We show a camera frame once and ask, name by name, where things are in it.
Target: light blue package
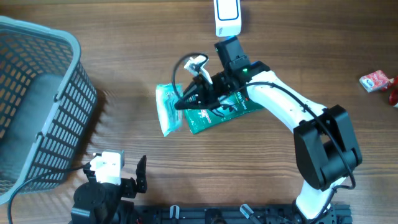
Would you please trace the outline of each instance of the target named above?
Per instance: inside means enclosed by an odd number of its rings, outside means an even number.
[[[177,84],[177,91],[182,92],[182,85]],[[159,116],[160,127],[163,135],[166,137],[171,132],[177,131],[182,126],[182,110],[176,110],[174,104],[178,101],[173,86],[157,85],[156,86],[156,107]]]

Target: green package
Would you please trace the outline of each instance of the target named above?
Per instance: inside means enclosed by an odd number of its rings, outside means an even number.
[[[224,114],[224,117],[215,115],[210,110],[185,110],[185,118],[187,119],[188,125],[191,129],[192,134],[197,134],[205,129],[208,129],[214,125],[229,121],[237,118],[238,116],[251,113],[256,110],[263,109],[264,107],[245,98],[242,93],[237,92],[231,95],[227,100],[221,102],[222,104],[233,105],[232,108],[223,110],[218,108],[218,111]]]

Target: bin bottom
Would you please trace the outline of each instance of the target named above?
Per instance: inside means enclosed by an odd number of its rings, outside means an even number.
[[[62,78],[61,75],[42,74],[35,77],[27,88],[0,142],[0,183],[15,182],[19,178],[35,136],[49,115]],[[3,190],[0,187],[0,195],[5,193]]]

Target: white box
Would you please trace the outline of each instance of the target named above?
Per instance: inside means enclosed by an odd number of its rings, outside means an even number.
[[[229,37],[241,33],[241,1],[214,0],[217,37]]]

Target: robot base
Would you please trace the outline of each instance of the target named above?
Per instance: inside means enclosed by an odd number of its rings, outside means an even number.
[[[317,224],[351,224],[349,205],[332,205],[333,210]],[[135,206],[126,223],[134,224],[293,224],[293,208],[288,205],[252,207],[259,222],[247,219],[239,207],[180,207],[178,219],[170,219],[170,208]]]

